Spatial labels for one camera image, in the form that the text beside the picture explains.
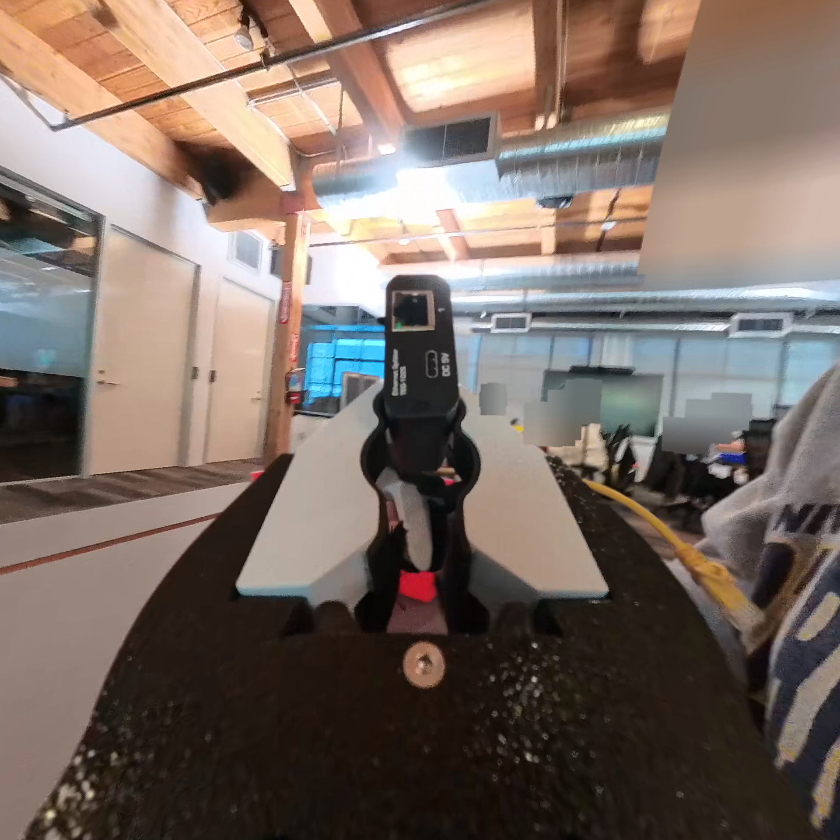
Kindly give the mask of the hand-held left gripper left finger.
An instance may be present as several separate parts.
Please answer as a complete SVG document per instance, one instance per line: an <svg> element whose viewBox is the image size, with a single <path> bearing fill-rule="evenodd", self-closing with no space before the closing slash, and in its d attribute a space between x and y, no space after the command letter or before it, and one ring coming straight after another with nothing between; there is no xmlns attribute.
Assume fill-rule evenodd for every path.
<svg viewBox="0 0 840 840"><path fill-rule="evenodd" d="M239 595L391 604L376 484L388 463L381 392L371 386L298 447L236 580Z"/></svg>

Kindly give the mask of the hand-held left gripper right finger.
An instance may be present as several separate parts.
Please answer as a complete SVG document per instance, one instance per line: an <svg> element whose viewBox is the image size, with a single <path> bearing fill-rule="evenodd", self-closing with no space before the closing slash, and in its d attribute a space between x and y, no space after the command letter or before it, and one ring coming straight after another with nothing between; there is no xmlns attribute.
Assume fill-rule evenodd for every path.
<svg viewBox="0 0 840 840"><path fill-rule="evenodd" d="M481 414L465 387L458 396L453 597L484 607L605 598L608 584L543 452L504 416Z"/></svg>

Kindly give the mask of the black ethernet splitter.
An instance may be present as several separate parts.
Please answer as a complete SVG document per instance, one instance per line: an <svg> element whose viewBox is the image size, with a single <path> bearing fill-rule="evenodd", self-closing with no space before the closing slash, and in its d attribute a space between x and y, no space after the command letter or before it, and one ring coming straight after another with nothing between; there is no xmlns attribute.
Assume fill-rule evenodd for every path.
<svg viewBox="0 0 840 840"><path fill-rule="evenodd" d="M397 473L434 473L445 461L459 405L448 283L397 275L385 288L385 428Z"/></svg>

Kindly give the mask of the blue stacked crates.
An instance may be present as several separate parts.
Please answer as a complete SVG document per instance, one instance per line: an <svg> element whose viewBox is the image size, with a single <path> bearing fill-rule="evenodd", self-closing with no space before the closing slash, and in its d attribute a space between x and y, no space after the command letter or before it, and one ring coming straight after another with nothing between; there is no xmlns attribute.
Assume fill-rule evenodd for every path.
<svg viewBox="0 0 840 840"><path fill-rule="evenodd" d="M306 339L304 405L321 411L316 405L338 401L343 393L346 373L381 379L385 371L385 336L379 324L318 324L304 329Z"/></svg>

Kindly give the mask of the white door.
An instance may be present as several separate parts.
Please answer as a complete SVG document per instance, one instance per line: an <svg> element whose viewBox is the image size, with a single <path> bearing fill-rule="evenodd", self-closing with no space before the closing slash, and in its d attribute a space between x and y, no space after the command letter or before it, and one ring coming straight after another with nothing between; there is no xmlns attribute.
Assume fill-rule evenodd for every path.
<svg viewBox="0 0 840 840"><path fill-rule="evenodd" d="M88 417L93 475L181 462L197 276L191 260L109 230Z"/></svg>
<svg viewBox="0 0 840 840"><path fill-rule="evenodd" d="M204 458L256 459L265 440L275 304L223 279L216 309Z"/></svg>

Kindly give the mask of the person in grey sweatshirt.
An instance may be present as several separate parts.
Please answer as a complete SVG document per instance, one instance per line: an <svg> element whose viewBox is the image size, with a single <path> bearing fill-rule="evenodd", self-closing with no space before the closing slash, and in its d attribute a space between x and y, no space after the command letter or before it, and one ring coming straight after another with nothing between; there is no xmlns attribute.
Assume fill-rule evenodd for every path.
<svg viewBox="0 0 840 840"><path fill-rule="evenodd" d="M712 506L698 550L758 609L740 633L777 770L811 825L839 837L839 373L773 429L765 470Z"/></svg>

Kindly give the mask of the glass office window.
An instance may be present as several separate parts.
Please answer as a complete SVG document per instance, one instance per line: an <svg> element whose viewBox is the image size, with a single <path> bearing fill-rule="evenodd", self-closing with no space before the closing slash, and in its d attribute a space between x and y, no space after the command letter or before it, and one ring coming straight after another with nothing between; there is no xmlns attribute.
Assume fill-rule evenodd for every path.
<svg viewBox="0 0 840 840"><path fill-rule="evenodd" d="M83 469L102 217L2 169L1 482Z"/></svg>

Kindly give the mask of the metal vent grille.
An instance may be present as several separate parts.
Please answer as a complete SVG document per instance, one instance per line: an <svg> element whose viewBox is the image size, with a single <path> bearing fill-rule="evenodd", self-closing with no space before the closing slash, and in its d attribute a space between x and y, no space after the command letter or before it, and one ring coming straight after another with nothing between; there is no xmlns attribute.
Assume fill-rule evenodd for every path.
<svg viewBox="0 0 840 840"><path fill-rule="evenodd" d="M496 113L453 122L416 126L402 133L398 155L409 167L440 167L494 158Z"/></svg>

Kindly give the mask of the black ceiling pipe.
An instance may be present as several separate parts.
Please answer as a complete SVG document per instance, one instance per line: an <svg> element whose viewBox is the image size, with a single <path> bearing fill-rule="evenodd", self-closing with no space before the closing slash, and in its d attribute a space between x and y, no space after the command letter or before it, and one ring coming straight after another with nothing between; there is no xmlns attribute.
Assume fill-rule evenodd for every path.
<svg viewBox="0 0 840 840"><path fill-rule="evenodd" d="M378 27L364 28L348 35L331 38L321 41L316 45L290 49L268 57L261 57L258 61L248 65L237 67L231 70L221 70L213 75L197 80L191 80L181 85L170 87L164 91L158 91L146 97L136 98L130 101L120 101L114 106L90 112L76 118L64 118L61 122L47 122L48 129L53 132L75 129L76 127L87 126L110 117L121 116L124 113L136 112L139 109L147 108L159 102L168 101L173 98L185 98L187 94L197 93L229 81L252 76L256 73L268 71L273 67L290 67L302 60L330 56L332 53L343 51L351 47L372 43L379 39L390 38L422 28L429 25L442 24L444 21L456 18L463 14L471 14L485 7L494 4L494 1L471 1L457 4L437 6L384 24Z"/></svg>

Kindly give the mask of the wooden post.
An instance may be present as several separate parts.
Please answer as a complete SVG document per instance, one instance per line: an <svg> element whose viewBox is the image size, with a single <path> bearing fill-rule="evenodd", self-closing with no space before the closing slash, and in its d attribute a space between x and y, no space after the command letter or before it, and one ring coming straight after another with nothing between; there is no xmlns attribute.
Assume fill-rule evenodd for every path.
<svg viewBox="0 0 840 840"><path fill-rule="evenodd" d="M286 215L280 247L280 299L266 409L263 466L288 451L293 406L287 400L287 377L298 366L301 308L308 275L310 222L305 211Z"/></svg>

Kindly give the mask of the silver ventilation duct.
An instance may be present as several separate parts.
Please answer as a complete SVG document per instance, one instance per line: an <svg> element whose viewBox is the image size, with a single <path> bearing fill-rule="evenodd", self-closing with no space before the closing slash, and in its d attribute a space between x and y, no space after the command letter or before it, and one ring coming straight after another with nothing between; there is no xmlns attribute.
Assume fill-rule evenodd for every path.
<svg viewBox="0 0 840 840"><path fill-rule="evenodd" d="M311 186L321 208L352 217L396 217L408 207L533 200L556 207L583 193L653 184L670 109L561 123L502 137L495 156L409 167L396 152L317 164Z"/></svg>
<svg viewBox="0 0 840 840"><path fill-rule="evenodd" d="M379 266L384 280L434 276L457 291L611 286L637 283L639 252L493 257Z"/></svg>

